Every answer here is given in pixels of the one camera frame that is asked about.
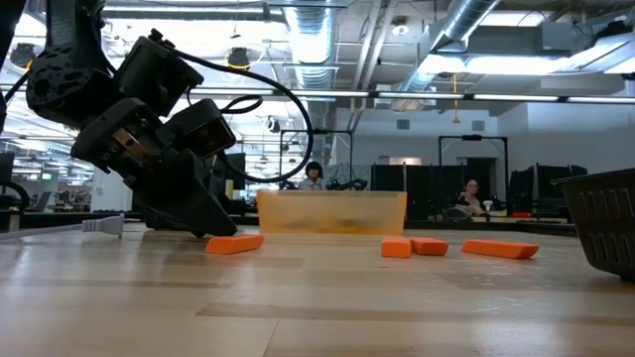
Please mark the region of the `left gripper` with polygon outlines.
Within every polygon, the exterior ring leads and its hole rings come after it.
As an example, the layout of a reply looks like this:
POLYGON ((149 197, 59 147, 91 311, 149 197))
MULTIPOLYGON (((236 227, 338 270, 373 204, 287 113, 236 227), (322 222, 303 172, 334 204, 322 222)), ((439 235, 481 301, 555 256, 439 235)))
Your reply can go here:
POLYGON ((198 106, 162 122, 138 98, 115 103, 80 131, 71 154, 118 173, 148 210, 197 237, 233 236, 235 223, 204 184, 194 152, 198 106))

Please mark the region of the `orange rubber eraser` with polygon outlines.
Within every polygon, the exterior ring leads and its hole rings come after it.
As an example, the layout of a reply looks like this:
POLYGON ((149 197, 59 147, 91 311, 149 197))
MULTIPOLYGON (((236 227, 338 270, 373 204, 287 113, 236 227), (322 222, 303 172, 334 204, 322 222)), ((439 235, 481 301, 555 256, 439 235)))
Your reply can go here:
POLYGON ((468 240, 462 247, 462 253, 497 258, 526 260, 532 258, 540 249, 539 245, 491 240, 468 240))
POLYGON ((205 247, 206 254, 232 255, 259 249, 264 237, 257 234, 211 238, 205 247))
POLYGON ((412 238, 411 247, 414 253, 422 256, 445 256, 448 243, 433 238, 412 238))
POLYGON ((408 259, 411 252, 411 241, 408 239, 391 237, 381 242, 381 256, 384 258, 408 259))

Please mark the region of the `black monitor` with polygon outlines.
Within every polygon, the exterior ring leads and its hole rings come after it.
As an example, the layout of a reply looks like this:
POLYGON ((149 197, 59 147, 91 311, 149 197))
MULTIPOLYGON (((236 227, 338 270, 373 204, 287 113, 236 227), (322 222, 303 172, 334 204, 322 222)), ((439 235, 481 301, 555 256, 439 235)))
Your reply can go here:
POLYGON ((246 180, 243 174, 245 174, 246 155, 244 153, 226 154, 225 158, 225 162, 220 162, 220 175, 225 180, 231 180, 234 189, 244 189, 246 180))

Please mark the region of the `white pillar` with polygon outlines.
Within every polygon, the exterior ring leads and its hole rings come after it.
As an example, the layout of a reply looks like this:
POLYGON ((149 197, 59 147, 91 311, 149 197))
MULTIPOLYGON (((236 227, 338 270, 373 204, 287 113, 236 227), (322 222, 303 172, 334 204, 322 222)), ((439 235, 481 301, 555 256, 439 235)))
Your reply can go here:
POLYGON ((91 189, 90 209, 130 211, 133 202, 133 191, 124 184, 123 178, 116 172, 107 174, 94 169, 91 189))

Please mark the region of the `person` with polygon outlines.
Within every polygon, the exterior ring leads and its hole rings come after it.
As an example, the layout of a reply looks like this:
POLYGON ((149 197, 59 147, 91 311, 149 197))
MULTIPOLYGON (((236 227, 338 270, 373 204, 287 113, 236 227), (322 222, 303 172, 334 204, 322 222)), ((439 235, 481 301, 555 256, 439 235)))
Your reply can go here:
POLYGON ((476 179, 470 179, 460 193, 456 207, 464 210, 469 216, 480 216, 485 213, 477 198, 479 184, 476 179))
POLYGON ((326 190, 322 167, 318 162, 310 162, 305 167, 306 177, 300 182, 299 190, 326 190))

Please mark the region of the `orange translucent plastic bin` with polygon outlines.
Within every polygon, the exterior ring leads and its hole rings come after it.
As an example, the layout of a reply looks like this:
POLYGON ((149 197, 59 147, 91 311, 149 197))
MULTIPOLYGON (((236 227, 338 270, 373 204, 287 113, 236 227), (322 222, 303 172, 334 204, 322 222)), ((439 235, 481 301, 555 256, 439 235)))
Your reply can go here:
POLYGON ((260 190, 260 229, 265 233, 403 234, 407 194, 370 190, 260 190))

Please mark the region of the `black partition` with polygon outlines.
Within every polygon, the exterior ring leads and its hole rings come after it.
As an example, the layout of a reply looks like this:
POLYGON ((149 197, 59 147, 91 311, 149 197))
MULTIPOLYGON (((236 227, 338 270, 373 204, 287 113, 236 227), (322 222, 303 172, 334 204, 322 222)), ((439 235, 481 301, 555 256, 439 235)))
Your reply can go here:
POLYGON ((454 206, 467 182, 479 185, 480 202, 492 200, 493 213, 507 214, 496 188, 493 160, 468 159, 467 164, 451 166, 373 165, 370 188, 381 191, 404 191, 407 194, 406 220, 438 220, 447 208, 454 206))

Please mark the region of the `long horizontal light bar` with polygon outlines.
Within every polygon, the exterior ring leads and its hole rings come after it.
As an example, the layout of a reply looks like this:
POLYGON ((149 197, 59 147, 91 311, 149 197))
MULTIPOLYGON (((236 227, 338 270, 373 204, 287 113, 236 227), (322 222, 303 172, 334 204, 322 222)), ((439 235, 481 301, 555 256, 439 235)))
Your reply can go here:
POLYGON ((557 96, 534 94, 492 94, 454 92, 396 92, 360 90, 294 89, 292 93, 303 98, 353 99, 413 99, 450 101, 541 102, 567 104, 635 105, 635 96, 557 96))

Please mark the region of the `black desk equipment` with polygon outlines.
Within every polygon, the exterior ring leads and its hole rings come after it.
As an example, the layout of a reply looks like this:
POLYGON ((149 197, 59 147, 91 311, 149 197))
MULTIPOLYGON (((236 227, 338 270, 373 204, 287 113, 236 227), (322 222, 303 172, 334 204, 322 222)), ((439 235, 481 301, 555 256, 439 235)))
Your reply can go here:
POLYGON ((587 173, 587 168, 576 165, 559 167, 541 164, 512 172, 508 198, 510 212, 531 212, 533 218, 565 218, 570 221, 571 214, 563 192, 554 181, 587 173))

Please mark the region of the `black rig frame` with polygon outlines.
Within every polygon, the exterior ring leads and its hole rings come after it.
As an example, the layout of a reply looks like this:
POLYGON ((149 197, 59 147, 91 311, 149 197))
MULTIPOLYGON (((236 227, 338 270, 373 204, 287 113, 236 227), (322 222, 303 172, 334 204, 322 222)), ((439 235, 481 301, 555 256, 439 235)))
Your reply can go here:
POLYGON ((503 143, 503 162, 504 162, 504 188, 505 188, 505 198, 509 198, 510 197, 510 189, 509 189, 509 181, 510 181, 510 174, 509 174, 509 151, 508 151, 508 138, 507 137, 503 137, 503 136, 482 136, 482 135, 478 135, 478 134, 471 134, 471 135, 443 135, 443 136, 438 136, 438 167, 440 170, 440 177, 442 175, 443 172, 443 154, 444 154, 444 148, 442 147, 443 145, 443 140, 460 140, 460 141, 468 141, 468 142, 477 142, 477 141, 488 141, 492 146, 495 147, 495 145, 493 144, 493 142, 495 140, 501 141, 503 143))
MULTIPOLYGON (((344 141, 343 145, 348 149, 348 181, 340 183, 337 178, 329 178, 327 180, 327 188, 331 190, 356 190, 355 181, 353 176, 353 150, 354 150, 354 132, 351 130, 328 130, 328 129, 313 129, 314 137, 329 136, 333 141, 339 139, 339 135, 347 135, 348 141, 344 141)), ((279 171, 282 170, 283 156, 289 151, 289 146, 294 145, 295 137, 298 134, 306 134, 306 131, 296 129, 282 129, 279 138, 279 171)))

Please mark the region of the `ribbed round air duct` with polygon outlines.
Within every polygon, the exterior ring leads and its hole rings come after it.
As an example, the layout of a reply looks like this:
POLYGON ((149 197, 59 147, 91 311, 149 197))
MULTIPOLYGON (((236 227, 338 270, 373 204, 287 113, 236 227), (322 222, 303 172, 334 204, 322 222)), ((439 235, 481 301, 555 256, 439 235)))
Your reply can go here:
MULTIPOLYGON (((332 8, 313 5, 286 8, 290 28, 290 49, 295 68, 296 87, 304 90, 330 90, 334 86, 335 69, 328 69, 333 59, 336 15, 332 8)), ((307 110, 314 129, 330 129, 335 108, 327 99, 307 99, 307 110)), ((312 159, 328 164, 331 158, 332 134, 316 135, 312 159)))

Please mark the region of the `slanted round air duct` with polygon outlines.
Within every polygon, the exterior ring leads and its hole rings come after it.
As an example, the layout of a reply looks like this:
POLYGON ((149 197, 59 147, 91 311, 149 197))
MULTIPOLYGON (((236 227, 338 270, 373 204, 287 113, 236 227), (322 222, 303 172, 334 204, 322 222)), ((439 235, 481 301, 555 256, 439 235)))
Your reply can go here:
POLYGON ((418 43, 420 62, 400 91, 425 91, 438 74, 459 71, 469 37, 499 1, 452 0, 446 16, 424 29, 418 43))

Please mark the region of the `grey rectangular air duct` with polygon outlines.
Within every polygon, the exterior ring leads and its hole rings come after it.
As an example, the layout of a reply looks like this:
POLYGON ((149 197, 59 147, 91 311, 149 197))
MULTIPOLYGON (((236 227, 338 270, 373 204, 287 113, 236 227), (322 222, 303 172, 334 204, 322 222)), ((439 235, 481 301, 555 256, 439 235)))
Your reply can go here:
POLYGON ((621 22, 597 33, 567 23, 480 27, 468 39, 464 68, 500 75, 635 73, 635 29, 621 22))

